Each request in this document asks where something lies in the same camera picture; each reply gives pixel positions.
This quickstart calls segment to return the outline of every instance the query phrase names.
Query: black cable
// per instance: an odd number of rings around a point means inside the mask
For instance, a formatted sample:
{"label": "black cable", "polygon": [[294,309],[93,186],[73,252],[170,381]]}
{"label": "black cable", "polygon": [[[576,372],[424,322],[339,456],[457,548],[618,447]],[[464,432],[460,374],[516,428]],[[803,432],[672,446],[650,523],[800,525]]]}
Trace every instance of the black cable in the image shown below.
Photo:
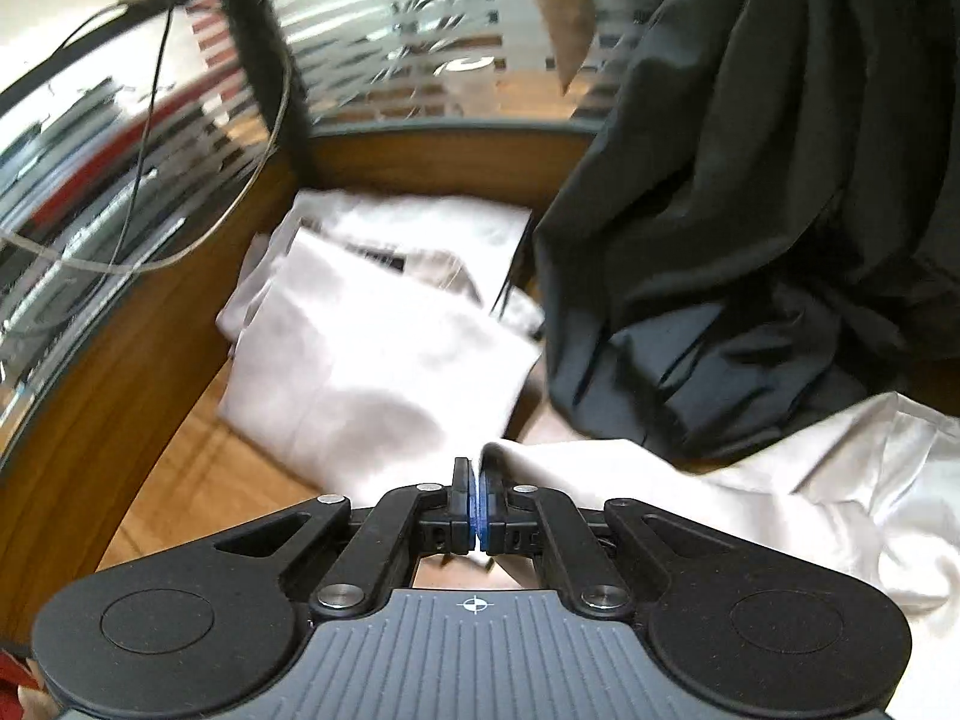
{"label": "black cable", "polygon": [[510,298],[512,298],[513,296],[514,296],[514,284],[511,281],[507,284],[507,293],[506,295],[503,296],[503,305],[500,306],[500,316],[498,317],[498,319],[500,319],[501,322],[503,321],[503,314],[507,313],[507,304],[510,302]]}
{"label": "black cable", "polygon": [[[56,56],[58,53],[64,50],[67,46],[69,46],[73,42],[73,39],[77,37],[78,34],[83,32],[83,30],[91,22],[94,22],[95,20],[101,18],[102,16],[107,15],[107,13],[110,13],[114,10],[120,10],[120,8],[125,8],[125,7],[127,7],[126,2],[114,2],[113,4],[105,5],[104,7],[100,8],[100,10],[98,10],[96,13],[91,13],[82,22],[80,22],[80,25],[78,26],[78,28],[74,29],[69,35],[67,35],[64,38],[64,40],[59,44],[59,46],[57,46],[54,50],[52,50],[50,52],[50,55],[47,56],[47,58],[43,61],[47,61],[50,58]],[[219,7],[208,7],[206,5],[191,5],[190,8],[193,13],[220,13],[223,10],[222,8],[219,8]]]}
{"label": "black cable", "polygon": [[[172,6],[172,1],[167,0],[168,4]],[[100,29],[106,28],[107,26],[114,25],[114,23],[120,23],[127,14],[114,19],[112,22],[108,22],[102,28],[97,28],[94,32],[99,31]],[[294,85],[294,61],[290,55],[290,52],[286,50],[280,50],[280,60],[283,64],[283,89],[280,94],[280,105],[277,108],[277,115],[274,119],[274,126],[270,128],[270,136],[267,138],[267,146],[264,148],[263,153],[260,156],[259,161],[256,164],[253,172],[250,175],[250,178],[247,180],[247,183],[244,184],[243,189],[241,189],[237,196],[234,197],[233,201],[227,206],[227,209],[217,218],[217,220],[210,225],[210,227],[198,237],[197,240],[192,242],[190,245],[186,245],[181,250],[178,250],[174,254],[170,254],[166,257],[161,257],[160,259],[155,259],[147,263],[137,263],[135,265],[117,265],[112,263],[98,262],[94,260],[86,260],[83,258],[66,256],[65,252],[58,252],[53,247],[48,247],[48,245],[39,244],[36,241],[26,238],[21,234],[13,232],[11,230],[0,229],[0,239],[8,242],[11,245],[14,245],[21,250],[32,253],[35,257],[49,260],[52,263],[61,263],[66,268],[76,269],[77,271],[86,271],[93,272],[93,274],[107,274],[107,275],[133,275],[133,274],[145,274],[146,272],[153,271],[162,271],[162,269],[169,268],[174,266],[176,263],[186,259],[193,252],[197,251],[202,247],[207,241],[209,241],[217,230],[219,230],[229,219],[230,215],[239,207],[240,203],[244,200],[247,194],[253,189],[253,184],[256,183],[258,177],[260,177],[261,172],[263,172],[264,167],[267,165],[267,161],[272,154],[275,153],[277,148],[277,136],[280,133],[281,126],[283,124],[283,117],[287,111],[287,107],[290,103],[290,97],[293,93]]]}
{"label": "black cable", "polygon": [[513,275],[514,275],[514,274],[512,273],[512,268],[508,269],[508,270],[507,270],[507,275],[504,276],[503,282],[500,284],[500,289],[498,290],[498,292],[497,292],[497,294],[496,294],[496,298],[493,298],[493,305],[491,305],[491,307],[490,307],[490,316],[491,316],[491,317],[493,316],[493,312],[496,311],[496,305],[497,305],[497,303],[500,303],[500,299],[501,299],[501,298],[504,298],[505,293],[507,292],[507,289],[510,289],[510,283],[511,283],[511,281],[512,281],[512,276],[513,276]]}
{"label": "black cable", "polygon": [[[94,13],[88,19],[86,19],[78,28],[74,29],[64,40],[64,42],[56,48],[54,53],[62,50],[66,47],[73,37],[80,32],[85,26],[87,26],[92,20],[97,19],[104,15],[104,13],[109,12],[112,9],[116,9],[117,5],[107,6],[106,8],[101,8],[99,11]],[[167,15],[166,20],[163,25],[163,34],[160,37],[160,48],[157,50],[157,64],[154,66],[154,79],[152,80],[150,88],[150,103],[147,106],[147,118],[143,124],[143,133],[140,137],[140,146],[137,150],[136,156],[136,171],[133,174],[133,189],[130,192],[130,199],[127,201],[127,211],[124,215],[123,224],[120,227],[120,233],[117,235],[116,245],[113,247],[113,253],[110,255],[109,264],[115,265],[117,258],[120,256],[120,251],[123,248],[123,244],[126,240],[128,232],[130,232],[130,224],[133,220],[133,209],[136,207],[136,198],[140,192],[140,183],[143,180],[144,172],[144,163],[146,162],[147,156],[147,141],[150,139],[150,131],[152,128],[152,123],[154,122],[154,109],[157,105],[157,91],[160,88],[160,69],[163,66],[163,55],[166,53],[167,41],[170,37],[170,28],[173,23],[174,16],[174,4],[173,0],[167,0]],[[90,302],[93,300],[96,293],[99,292],[100,288],[104,285],[104,282],[107,281],[107,274],[101,274],[100,278],[97,279],[96,284],[92,288],[88,288],[88,296],[86,298],[81,298],[78,303],[70,308],[65,314],[57,317],[56,319],[49,319],[46,322],[35,322],[29,327],[20,329],[14,328],[10,324],[9,319],[4,319],[3,329],[4,332],[8,335],[15,337],[25,337],[25,336],[35,336],[40,333],[49,333],[53,330],[59,329],[67,322],[70,322],[71,319],[80,312],[83,311]]]}

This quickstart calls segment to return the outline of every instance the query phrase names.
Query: clothing pile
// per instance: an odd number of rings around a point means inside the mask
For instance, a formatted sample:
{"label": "clothing pile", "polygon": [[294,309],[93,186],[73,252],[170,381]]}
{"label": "clothing pile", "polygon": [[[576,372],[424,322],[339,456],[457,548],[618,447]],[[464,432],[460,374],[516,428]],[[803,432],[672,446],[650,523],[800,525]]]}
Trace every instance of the clothing pile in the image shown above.
{"label": "clothing pile", "polygon": [[960,356],[960,0],[665,0],[536,230],[580,432],[734,460]]}
{"label": "clothing pile", "polygon": [[529,223],[465,197],[301,191],[218,317],[222,417],[357,506],[445,478],[503,435],[539,357],[542,314],[510,287]]}
{"label": "clothing pile", "polygon": [[[534,234],[556,411],[495,444],[581,506],[636,497],[882,589],[914,635],[898,720],[960,691],[960,424],[892,391],[960,358],[958,23],[664,0]],[[357,506],[479,461],[539,357],[506,286],[529,223],[304,191],[219,319],[224,418]]]}

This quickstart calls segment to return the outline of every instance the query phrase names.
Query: wooden floor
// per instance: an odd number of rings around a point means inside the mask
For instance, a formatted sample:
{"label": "wooden floor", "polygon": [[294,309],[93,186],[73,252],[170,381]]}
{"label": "wooden floor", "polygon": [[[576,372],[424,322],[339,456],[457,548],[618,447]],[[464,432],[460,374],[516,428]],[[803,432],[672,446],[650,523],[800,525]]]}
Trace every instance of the wooden floor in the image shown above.
{"label": "wooden floor", "polygon": [[[157,461],[100,568],[239,525],[320,493],[237,436],[217,416],[229,363],[200,396]],[[511,589],[501,568],[471,560],[422,560],[419,587]]]}

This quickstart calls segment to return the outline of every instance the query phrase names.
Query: gray cable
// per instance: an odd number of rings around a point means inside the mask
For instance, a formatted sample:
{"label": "gray cable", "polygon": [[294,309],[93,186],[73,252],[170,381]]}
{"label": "gray cable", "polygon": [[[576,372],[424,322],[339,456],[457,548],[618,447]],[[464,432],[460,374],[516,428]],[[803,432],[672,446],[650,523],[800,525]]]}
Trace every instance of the gray cable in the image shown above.
{"label": "gray cable", "polygon": [[[117,257],[120,256],[120,251],[123,250],[123,244],[127,240],[127,234],[130,232],[130,224],[131,220],[133,219],[133,209],[136,207],[136,198],[140,192],[140,182],[143,180],[144,163],[147,156],[147,144],[150,140],[150,131],[152,129],[152,124],[154,123],[154,109],[155,105],[157,105],[157,90],[160,88],[160,69],[163,66],[163,55],[167,50],[167,41],[170,38],[170,28],[174,17],[173,0],[166,1],[167,15],[163,25],[163,33],[160,36],[160,48],[157,50],[157,64],[154,66],[154,79],[152,80],[150,87],[150,103],[147,105],[147,117],[143,124],[143,132],[141,133],[140,137],[140,146],[136,153],[136,170],[133,172],[133,189],[131,189],[130,198],[127,200],[127,210],[124,215],[123,224],[120,227],[120,232],[117,235],[116,245],[114,245],[113,253],[110,255],[109,264],[111,265],[116,264]],[[63,47],[68,45],[73,36],[76,35],[81,29],[83,29],[98,15],[103,15],[104,12],[109,12],[110,9],[111,8],[101,8],[97,14],[94,14],[78,28],[74,29],[73,32],[67,36],[66,40],[64,40],[64,42],[62,42],[56,50],[61,50]],[[11,325],[9,319],[4,319],[3,330],[5,333],[8,333],[11,336],[21,337],[35,336],[40,333],[49,333],[52,330],[56,330],[67,322],[70,322],[71,319],[74,319],[77,314],[80,314],[80,312],[82,312],[83,309],[89,305],[90,301],[93,300],[94,295],[99,292],[99,289],[106,281],[107,274],[101,274],[100,278],[97,279],[96,284],[94,284],[92,287],[88,287],[88,296],[78,300],[78,302],[66,313],[61,314],[56,319],[47,319],[45,322],[35,322],[25,328],[14,327]]]}
{"label": "gray cable", "polygon": [[[81,29],[85,27],[85,25],[90,23],[92,20],[94,20],[98,16],[102,16],[104,12],[107,12],[110,9],[113,9],[114,7],[117,7],[117,6],[114,5],[114,6],[110,6],[110,8],[104,8],[102,9],[103,12],[98,12],[93,16],[89,17],[79,28],[75,29],[68,36],[68,38],[61,44],[61,47],[67,45],[70,42],[70,40]],[[217,232],[217,230],[220,229],[220,227],[230,217],[230,215],[233,213],[236,207],[243,201],[243,199],[247,196],[253,184],[256,183],[256,180],[258,179],[262,170],[266,166],[267,160],[272,155],[272,153],[275,150],[275,147],[277,146],[277,135],[280,133],[280,127],[282,125],[283,118],[286,115],[287,107],[290,101],[291,87],[293,84],[293,64],[291,62],[289,52],[285,52],[285,50],[282,50],[280,52],[280,59],[283,64],[283,90],[280,96],[280,105],[278,105],[278,108],[277,108],[277,119],[275,120],[274,126],[272,127],[272,131],[270,133],[270,137],[268,138],[266,148],[264,148],[263,154],[259,162],[257,163],[256,168],[253,170],[251,177],[248,179],[247,183],[243,186],[243,189],[239,191],[239,193],[237,194],[237,197],[232,201],[231,204],[229,204],[229,206],[227,206],[227,209],[224,210],[224,213],[222,213],[222,215],[220,215],[219,218],[217,218],[215,223],[210,225],[210,227],[205,231],[205,233],[203,233],[197,240],[192,242],[192,244],[186,245],[186,247],[184,247],[182,250],[168,257],[163,257],[160,260],[155,260],[149,263],[143,263],[141,265],[125,266],[125,265],[117,265],[114,261],[103,263],[95,260],[85,260],[85,259],[76,258],[76,257],[65,257],[62,254],[62,252],[54,250],[54,248],[47,247],[46,245],[38,244],[37,242],[32,241],[31,239],[21,236],[20,234],[10,230],[0,229],[0,240],[6,241],[9,244],[14,245],[15,247],[21,248],[21,250],[28,251],[33,255],[40,257],[41,259],[50,261],[51,263],[61,263],[66,268],[75,269],[75,271],[93,272],[93,274],[104,274],[104,276],[107,276],[107,275],[129,276],[129,275],[135,275],[135,274],[145,274],[146,272],[152,272],[152,271],[161,271],[162,269],[166,269],[166,268],[169,268],[170,266],[174,266],[176,263],[179,263],[181,260],[186,259],[195,251],[197,251],[202,245],[204,245]],[[147,127],[145,127],[144,129],[144,133],[145,135],[147,134]],[[133,204],[133,199],[135,199],[135,197],[134,197],[134,194],[131,193],[131,202],[128,204],[128,211],[130,210],[131,204]]]}

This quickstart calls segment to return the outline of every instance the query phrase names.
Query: metal frame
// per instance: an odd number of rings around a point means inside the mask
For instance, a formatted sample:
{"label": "metal frame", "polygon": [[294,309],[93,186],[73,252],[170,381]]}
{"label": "metal frame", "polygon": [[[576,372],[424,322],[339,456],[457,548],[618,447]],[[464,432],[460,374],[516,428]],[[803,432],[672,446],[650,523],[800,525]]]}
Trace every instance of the metal frame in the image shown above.
{"label": "metal frame", "polygon": [[[89,55],[115,37],[164,12],[169,2],[183,5],[190,0],[150,0],[128,5],[116,18],[83,34],[68,46],[56,52],[14,81],[0,92],[0,117],[11,111],[24,98],[40,89],[43,84]],[[277,119],[280,95],[283,88],[283,68],[277,52],[289,49],[280,33],[280,25],[272,13],[268,0],[221,0],[224,15],[240,64],[246,71],[248,83],[268,129]],[[270,46],[274,50],[264,50]],[[293,68],[293,88],[287,111],[281,123],[278,141],[288,154],[296,177],[304,186],[318,186],[318,175],[310,156],[310,118],[307,111],[304,84],[299,79],[296,62],[290,57]]]}

